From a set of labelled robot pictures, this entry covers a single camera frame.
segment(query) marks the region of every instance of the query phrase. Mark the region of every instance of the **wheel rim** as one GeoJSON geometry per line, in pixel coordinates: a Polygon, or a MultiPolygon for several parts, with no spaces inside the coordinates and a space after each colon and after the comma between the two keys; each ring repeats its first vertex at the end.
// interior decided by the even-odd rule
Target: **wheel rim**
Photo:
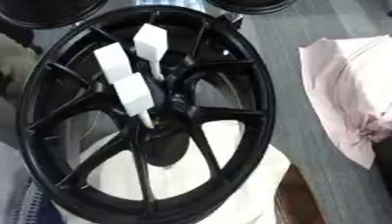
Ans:
{"type": "Polygon", "coordinates": [[[266,14],[280,11],[295,0],[207,0],[216,7],[241,14],[266,14]]]}
{"type": "Polygon", "coordinates": [[[100,223],[189,223],[209,215],[256,168],[270,141],[274,120],[275,100],[270,77],[256,51],[243,36],[229,24],[194,10],[150,6],[102,15],[71,31],[57,43],[39,62],[26,84],[17,112],[17,131],[24,160],[38,185],[72,213],[100,223]],[[127,41],[146,22],[160,25],[170,32],[186,31],[193,36],[192,47],[187,47],[186,52],[181,47],[182,50],[171,49],[162,61],[166,100],[157,112],[180,117],[180,122],[185,124],[187,133],[206,158],[211,172],[211,178],[205,184],[169,199],[154,199],[151,193],[145,155],[137,147],[143,142],[135,141],[135,130],[140,129],[140,122],[125,115],[113,89],[105,83],[102,74],[96,75],[100,74],[99,71],[74,71],[83,64],[81,59],[91,56],[94,49],[120,41],[127,49],[133,67],[147,74],[148,71],[144,70],[146,62],[135,56],[132,43],[127,41]],[[211,62],[211,55],[200,50],[208,51],[209,46],[216,42],[228,50],[228,59],[211,62]],[[175,60],[179,54],[181,60],[175,60]],[[250,109],[194,106],[188,87],[194,81],[208,79],[206,71],[252,83],[251,89],[242,87],[250,92],[251,97],[248,95],[248,99],[244,100],[250,109]],[[247,75],[236,77],[244,71],[247,75]],[[58,80],[73,84],[62,90],[55,84],[58,80]],[[75,97],[75,93],[81,91],[82,96],[75,97]],[[66,100],[58,101],[57,95],[64,95],[66,100]],[[51,141],[59,138],[56,136],[59,122],[89,110],[108,114],[120,131],[106,148],[72,170],[58,152],[50,151],[51,141]],[[221,169],[200,125],[227,119],[242,121],[245,131],[237,151],[221,169]],[[84,180],[92,169],[117,152],[127,150],[125,145],[130,144],[133,145],[138,167],[142,201],[118,199],[86,185],[84,180]]]}

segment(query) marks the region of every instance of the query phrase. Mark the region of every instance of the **black wheel rim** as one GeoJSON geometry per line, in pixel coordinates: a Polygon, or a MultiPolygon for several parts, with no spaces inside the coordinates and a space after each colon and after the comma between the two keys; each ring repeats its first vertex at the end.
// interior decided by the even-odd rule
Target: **black wheel rim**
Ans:
{"type": "Polygon", "coordinates": [[[241,14],[266,14],[280,11],[295,0],[207,0],[216,7],[241,14]]]}
{"type": "Polygon", "coordinates": [[[48,29],[74,24],[97,12],[108,0],[3,1],[0,17],[27,28],[48,29]]]}
{"type": "Polygon", "coordinates": [[[24,161],[37,184],[56,203],[72,213],[99,223],[191,223],[208,216],[256,168],[270,142],[274,121],[275,98],[268,71],[241,34],[229,24],[194,10],[149,6],[121,9],[99,16],[71,31],[57,43],[39,62],[26,84],[17,112],[17,132],[24,161]],[[140,122],[125,115],[112,88],[104,80],[101,81],[102,75],[96,76],[99,71],[91,75],[74,71],[74,65],[81,58],[91,55],[98,47],[117,41],[127,49],[133,67],[143,71],[146,62],[135,56],[129,37],[146,22],[162,26],[169,33],[179,29],[180,32],[187,31],[193,35],[192,45],[181,54],[179,63],[172,65],[173,61],[178,61],[174,58],[178,58],[179,54],[177,50],[171,49],[164,56],[162,65],[166,76],[165,86],[172,93],[167,98],[171,102],[168,104],[171,105],[170,111],[176,113],[176,117],[182,117],[181,121],[200,147],[211,172],[211,178],[200,187],[160,200],[154,199],[151,193],[145,155],[135,140],[133,131],[141,126],[140,122]],[[212,46],[216,41],[234,59],[211,61],[207,56],[200,55],[202,43],[212,46]],[[250,109],[202,108],[184,103],[182,98],[186,98],[187,102],[192,98],[188,94],[188,87],[192,85],[188,84],[206,76],[214,76],[211,72],[225,74],[235,80],[246,80],[252,87],[239,88],[250,93],[251,97],[244,100],[250,109]],[[66,101],[53,100],[62,93],[59,86],[54,84],[59,79],[74,84],[71,87],[68,85],[66,91],[63,91],[64,95],[72,93],[65,97],[66,101]],[[75,91],[80,92],[81,89],[84,89],[83,96],[75,98],[75,91]],[[108,114],[120,131],[106,147],[72,170],[58,152],[50,151],[50,142],[58,138],[55,134],[56,124],[95,109],[108,114]],[[207,121],[227,119],[242,121],[245,130],[235,154],[221,169],[200,125],[207,121]],[[130,142],[134,146],[132,151],[143,192],[142,201],[118,199],[83,182],[99,163],[126,150],[124,145],[130,142]]]}

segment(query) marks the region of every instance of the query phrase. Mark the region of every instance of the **white cloth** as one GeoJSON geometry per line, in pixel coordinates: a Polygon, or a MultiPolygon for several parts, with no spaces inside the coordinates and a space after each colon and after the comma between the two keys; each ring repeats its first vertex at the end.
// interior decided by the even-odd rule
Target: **white cloth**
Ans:
{"type": "Polygon", "coordinates": [[[321,39],[300,48],[304,89],[337,148],[370,168],[392,133],[392,40],[321,39]]]}
{"type": "MultiPolygon", "coordinates": [[[[238,122],[210,122],[203,126],[214,155],[223,166],[233,155],[241,139],[238,122]]],[[[87,158],[112,136],[95,143],[82,155],[87,158]]],[[[287,172],[290,161],[279,150],[270,146],[262,162],[243,184],[216,212],[200,221],[200,224],[275,224],[275,192],[287,172]]],[[[188,192],[208,180],[209,170],[196,145],[191,142],[188,152],[176,164],[168,168],[149,165],[150,181],[159,199],[188,192]]],[[[89,176],[90,185],[110,195],[130,200],[141,200],[137,171],[130,152],[112,157],[89,176]]],[[[67,224],[85,224],[72,215],[66,215],[67,224]]]]}

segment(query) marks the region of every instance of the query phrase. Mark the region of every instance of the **white foam block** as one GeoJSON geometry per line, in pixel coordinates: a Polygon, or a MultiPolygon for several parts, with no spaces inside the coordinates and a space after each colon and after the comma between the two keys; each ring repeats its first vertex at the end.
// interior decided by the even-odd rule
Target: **white foam block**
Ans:
{"type": "Polygon", "coordinates": [[[167,30],[144,24],[134,37],[137,55],[150,62],[159,62],[167,48],[167,30]]]}
{"type": "Polygon", "coordinates": [[[94,54],[110,84],[132,74],[128,56],[119,43],[95,50],[94,54]]]}
{"type": "Polygon", "coordinates": [[[140,73],[133,73],[114,83],[122,105],[128,115],[135,116],[154,107],[150,90],[140,73]]]}

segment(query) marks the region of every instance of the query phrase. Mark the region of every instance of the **wheel spoke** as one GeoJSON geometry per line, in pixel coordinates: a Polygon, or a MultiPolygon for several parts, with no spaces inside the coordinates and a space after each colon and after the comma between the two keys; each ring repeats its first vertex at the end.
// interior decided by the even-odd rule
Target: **wheel spoke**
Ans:
{"type": "Polygon", "coordinates": [[[195,64],[187,68],[178,76],[174,83],[174,91],[181,89],[184,85],[198,81],[209,74],[223,73],[228,75],[237,75],[242,74],[243,71],[251,68],[252,66],[252,60],[228,60],[195,64]]]}
{"type": "Polygon", "coordinates": [[[135,165],[137,169],[137,176],[139,177],[140,187],[142,189],[143,201],[147,206],[149,214],[153,214],[156,210],[156,203],[154,193],[151,189],[151,182],[149,177],[149,170],[147,167],[147,161],[144,153],[141,151],[139,146],[134,147],[133,156],[135,159],[135,165]]]}
{"type": "Polygon", "coordinates": [[[190,129],[190,136],[199,147],[201,154],[203,154],[203,157],[210,169],[211,177],[221,177],[221,168],[219,167],[218,161],[216,160],[214,152],[211,149],[211,146],[201,126],[192,126],[190,129]]]}
{"type": "Polygon", "coordinates": [[[66,119],[77,116],[78,114],[98,109],[99,104],[102,103],[104,94],[93,93],[85,94],[82,97],[76,98],[69,103],[55,109],[49,115],[35,122],[28,130],[37,130],[48,126],[54,126],[57,123],[65,121],[66,119]]]}
{"type": "Polygon", "coordinates": [[[76,181],[79,187],[87,185],[88,174],[93,169],[103,164],[108,159],[112,158],[121,151],[125,151],[129,147],[129,143],[126,141],[124,131],[117,134],[110,141],[105,143],[99,150],[93,155],[86,158],[81,164],[79,164],[73,171],[71,171],[65,178],[63,178],[56,186],[67,187],[72,181],[76,181]]]}
{"type": "Polygon", "coordinates": [[[107,33],[106,31],[104,31],[103,29],[100,29],[98,27],[91,27],[90,30],[92,32],[95,32],[99,35],[101,35],[103,38],[105,38],[108,42],[121,42],[118,38],[114,37],[113,35],[110,35],[109,33],[107,33]]]}
{"type": "Polygon", "coordinates": [[[149,24],[154,25],[160,15],[160,11],[156,10],[150,14],[149,24]]]}
{"type": "Polygon", "coordinates": [[[207,27],[208,27],[208,23],[203,21],[203,25],[201,26],[199,33],[192,45],[191,51],[188,53],[188,55],[191,56],[192,58],[198,58],[201,40],[203,39],[207,27]]]}
{"type": "Polygon", "coordinates": [[[51,69],[56,69],[59,72],[65,74],[68,78],[70,78],[72,81],[77,82],[79,85],[81,85],[85,89],[91,88],[91,85],[85,79],[81,78],[81,76],[78,73],[69,69],[66,66],[62,66],[59,63],[50,63],[50,64],[48,64],[48,67],[51,69]]]}
{"type": "Polygon", "coordinates": [[[195,122],[207,123],[213,121],[236,120],[243,123],[259,122],[265,117],[265,111],[252,111],[240,108],[208,108],[192,107],[188,115],[195,122]]]}
{"type": "Polygon", "coordinates": [[[103,112],[112,119],[119,130],[124,129],[132,119],[135,119],[130,117],[127,112],[122,108],[118,108],[116,105],[113,105],[111,108],[103,109],[103,112]]]}

